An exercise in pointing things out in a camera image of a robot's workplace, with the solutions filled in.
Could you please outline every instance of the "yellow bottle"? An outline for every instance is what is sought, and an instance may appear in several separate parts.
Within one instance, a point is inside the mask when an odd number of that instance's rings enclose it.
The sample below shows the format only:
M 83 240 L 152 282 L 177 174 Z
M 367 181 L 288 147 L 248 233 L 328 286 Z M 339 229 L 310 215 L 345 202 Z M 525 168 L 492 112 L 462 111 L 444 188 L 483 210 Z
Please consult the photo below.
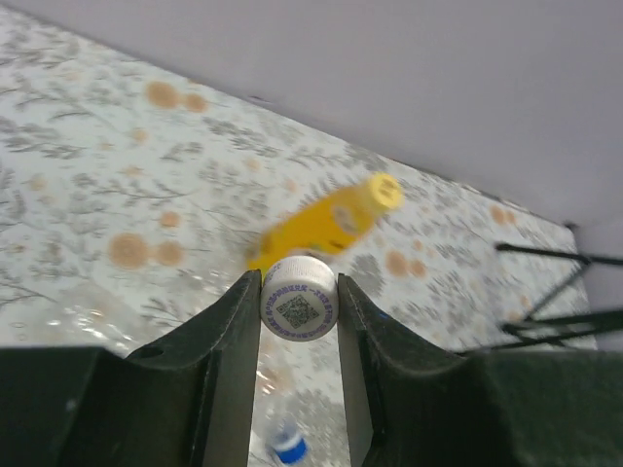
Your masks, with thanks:
M 310 255 L 329 262 L 402 202 L 398 181 L 387 173 L 376 173 L 359 185 L 336 190 L 266 231 L 247 258 L 247 266 L 264 275 L 286 256 Z

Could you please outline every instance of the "floral pattern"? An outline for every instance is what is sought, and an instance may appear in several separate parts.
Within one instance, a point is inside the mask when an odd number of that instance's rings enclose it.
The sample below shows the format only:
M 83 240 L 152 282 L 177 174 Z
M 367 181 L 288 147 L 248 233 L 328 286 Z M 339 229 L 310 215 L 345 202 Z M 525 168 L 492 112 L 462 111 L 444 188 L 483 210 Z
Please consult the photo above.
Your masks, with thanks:
M 200 269 L 222 293 L 259 232 L 379 170 L 406 203 L 331 266 L 424 338 L 452 349 L 503 341 L 497 323 L 572 269 L 495 253 L 497 241 L 574 250 L 568 229 L 516 206 L 11 10 L 0 9 L 0 29 L 5 344 L 37 342 L 41 313 L 87 281 L 123 297 L 152 337 L 164 333 L 193 313 L 176 300 L 181 273 Z M 586 305 L 577 284 L 546 311 Z M 307 465 L 348 465 L 335 330 L 281 345 Z M 256 454 L 250 465 L 265 462 Z

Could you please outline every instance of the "bottle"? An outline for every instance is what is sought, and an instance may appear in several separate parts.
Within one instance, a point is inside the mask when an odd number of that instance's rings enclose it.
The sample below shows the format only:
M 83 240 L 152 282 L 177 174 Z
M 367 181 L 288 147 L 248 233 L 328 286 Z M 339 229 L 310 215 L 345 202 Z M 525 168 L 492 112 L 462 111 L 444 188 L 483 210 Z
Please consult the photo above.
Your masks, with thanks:
M 263 336 L 258 354 L 251 443 L 283 464 L 303 460 L 307 445 L 290 411 L 294 397 L 292 374 L 271 335 Z
M 266 231 L 247 255 L 247 267 L 265 275 L 274 263 L 293 255 L 314 256 L 329 263 L 402 201 L 400 184 L 387 173 L 343 187 Z

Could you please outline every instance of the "bottle cap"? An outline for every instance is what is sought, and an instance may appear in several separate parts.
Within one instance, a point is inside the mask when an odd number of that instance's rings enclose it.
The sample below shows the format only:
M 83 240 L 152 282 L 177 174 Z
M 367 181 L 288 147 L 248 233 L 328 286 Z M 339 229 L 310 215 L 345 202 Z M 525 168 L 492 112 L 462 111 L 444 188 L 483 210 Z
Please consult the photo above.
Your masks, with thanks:
M 273 450 L 281 462 L 290 465 L 303 460 L 308 452 L 308 446 L 303 436 L 297 432 L 296 436 L 289 441 L 288 446 L 273 448 Z
M 276 262 L 264 279 L 260 314 L 273 333 L 289 341 L 324 336 L 338 320 L 335 274 L 311 256 Z
M 402 188 L 388 173 L 378 172 L 363 184 L 366 204 L 375 214 L 383 214 L 400 207 L 404 201 Z

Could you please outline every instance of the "gray wall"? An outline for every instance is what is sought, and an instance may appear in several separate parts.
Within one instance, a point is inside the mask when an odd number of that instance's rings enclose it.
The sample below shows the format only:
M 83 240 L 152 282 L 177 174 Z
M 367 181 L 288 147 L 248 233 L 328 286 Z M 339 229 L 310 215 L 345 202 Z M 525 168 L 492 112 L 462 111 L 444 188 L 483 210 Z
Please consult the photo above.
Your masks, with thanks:
M 620 0 L 4 0 L 557 221 L 623 216 Z

